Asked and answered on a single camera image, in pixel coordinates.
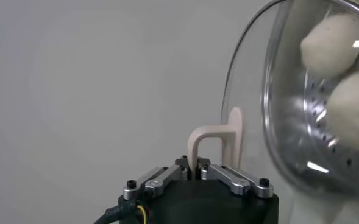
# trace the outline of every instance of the cotton ball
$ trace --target cotton ball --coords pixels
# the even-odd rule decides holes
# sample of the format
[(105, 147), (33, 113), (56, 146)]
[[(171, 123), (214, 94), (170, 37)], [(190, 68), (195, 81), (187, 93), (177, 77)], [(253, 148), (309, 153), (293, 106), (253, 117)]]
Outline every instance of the cotton ball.
[(327, 126), (342, 143), (359, 150), (359, 72), (344, 79), (332, 92)]
[(357, 59), (359, 17), (352, 13), (324, 19), (301, 42), (302, 61), (311, 74), (321, 78), (341, 75)]

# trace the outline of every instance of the perforated strainer basket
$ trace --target perforated strainer basket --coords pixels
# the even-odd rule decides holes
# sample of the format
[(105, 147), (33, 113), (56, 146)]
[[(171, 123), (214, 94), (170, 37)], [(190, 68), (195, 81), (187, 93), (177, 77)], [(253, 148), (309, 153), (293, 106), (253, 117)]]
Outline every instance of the perforated strainer basket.
[(249, 163), (248, 156), (255, 154), (252, 148), (265, 146), (279, 173), (299, 190), (322, 197), (359, 199), (359, 150), (342, 145), (327, 126), (329, 95), (344, 76), (321, 79), (311, 74), (300, 52), (301, 41), (314, 26), (341, 12), (359, 16), (359, 4), (287, 0), (276, 16), (267, 47), (259, 47), (264, 53), (254, 54), (265, 56), (259, 62), (261, 67), (248, 63), (251, 53), (243, 52), (248, 49), (242, 47), (242, 38), (228, 74), (222, 122), (226, 122), (228, 111), (240, 104), (247, 118), (244, 151), (250, 152), (244, 157)]

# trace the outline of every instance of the black cable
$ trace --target black cable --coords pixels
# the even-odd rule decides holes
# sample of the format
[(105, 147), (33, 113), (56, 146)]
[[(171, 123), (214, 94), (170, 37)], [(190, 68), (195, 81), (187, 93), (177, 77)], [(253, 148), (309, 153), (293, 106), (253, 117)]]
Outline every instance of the black cable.
[(247, 26), (244, 28), (244, 31), (243, 33), (241, 34), (240, 38), (239, 38), (239, 41), (238, 43), (236, 44), (236, 48), (235, 48), (235, 51), (233, 52), (233, 56), (230, 60), (230, 64), (229, 64), (229, 69), (228, 69), (228, 74), (227, 74), (227, 78), (226, 78), (226, 85), (225, 85), (225, 88), (224, 88), (224, 98), (222, 100), (222, 107), (221, 107), (221, 119), (223, 119), (222, 117), (222, 113), (224, 111), (224, 104), (226, 102), (226, 96), (227, 96), (227, 87), (228, 87), (228, 81), (229, 81), (229, 77), (230, 77), (230, 73), (231, 73), (231, 70), (232, 70), (232, 67), (233, 67), (233, 63), (235, 62), (235, 59), (236, 59), (236, 54), (238, 53), (239, 49), (240, 49), (240, 46), (241, 46), (241, 43), (243, 42), (244, 40), (244, 37), (247, 35), (248, 31), (250, 30), (250, 28), (252, 27), (252, 25), (254, 25), (254, 22), (260, 17), (262, 16), (262, 14), (264, 14), (264, 12), (266, 12), (267, 10), (269, 10), (270, 8), (274, 7), (275, 5), (277, 4), (280, 4), (281, 2), (284, 2), (284, 1), (287, 1), (287, 0), (273, 0), (269, 3), (267, 3), (265, 6), (263, 6), (258, 12), (257, 14), (255, 14), (254, 17), (252, 17), (252, 19), (249, 21), (249, 23), (247, 24)]
[(134, 215), (136, 210), (137, 205), (135, 201), (125, 201), (118, 206), (106, 209), (105, 214), (95, 221), (94, 224), (113, 223), (130, 215)]
[(110, 222), (108, 222), (105, 214), (103, 214), (99, 219), (97, 219), (97, 221), (94, 222), (94, 224), (108, 224), (108, 223)]

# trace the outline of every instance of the black screw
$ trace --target black screw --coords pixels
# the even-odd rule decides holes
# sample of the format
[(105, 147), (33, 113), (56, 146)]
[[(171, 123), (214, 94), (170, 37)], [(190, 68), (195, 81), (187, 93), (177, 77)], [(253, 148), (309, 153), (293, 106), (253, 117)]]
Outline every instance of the black screw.
[(261, 187), (269, 187), (269, 186), (270, 186), (270, 180), (267, 179), (267, 178), (261, 178), (261, 179), (259, 180), (259, 185), (260, 185)]
[(137, 182), (136, 182), (135, 180), (128, 180), (128, 181), (126, 182), (126, 187), (127, 187), (128, 189), (135, 189), (136, 186), (137, 186)]

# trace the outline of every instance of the metal bracket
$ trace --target metal bracket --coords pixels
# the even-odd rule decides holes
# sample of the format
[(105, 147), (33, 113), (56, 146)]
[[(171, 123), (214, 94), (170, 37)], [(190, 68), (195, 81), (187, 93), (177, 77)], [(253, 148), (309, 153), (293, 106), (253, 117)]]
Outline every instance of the metal bracket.
[(252, 190), (260, 198), (271, 198), (274, 194), (274, 187), (268, 179), (254, 178), (232, 167), (221, 167), (217, 164), (205, 166), (201, 169), (201, 179), (220, 180), (237, 195), (245, 195), (248, 190)]
[(161, 173), (163, 173), (165, 170), (162, 167), (156, 167), (149, 171), (144, 176), (140, 177), (136, 180), (136, 187), (135, 188), (129, 188), (128, 186), (124, 186), (123, 188), (123, 196), (125, 200), (131, 200), (136, 199), (138, 196), (140, 196), (140, 193), (144, 190), (145, 182), (148, 180), (157, 177)]
[(257, 178), (248, 174), (242, 170), (236, 170), (232, 167), (226, 167), (229, 172), (232, 172), (238, 175), (241, 178), (248, 180), (251, 184), (251, 189), (255, 192), (255, 194), (260, 198), (271, 198), (274, 194), (274, 186), (270, 184), (268, 179), (265, 178)]
[(164, 171), (161, 175), (145, 184), (146, 191), (152, 192), (152, 197), (158, 197), (163, 194), (165, 187), (173, 180), (183, 180), (184, 174), (180, 165), (173, 165)]

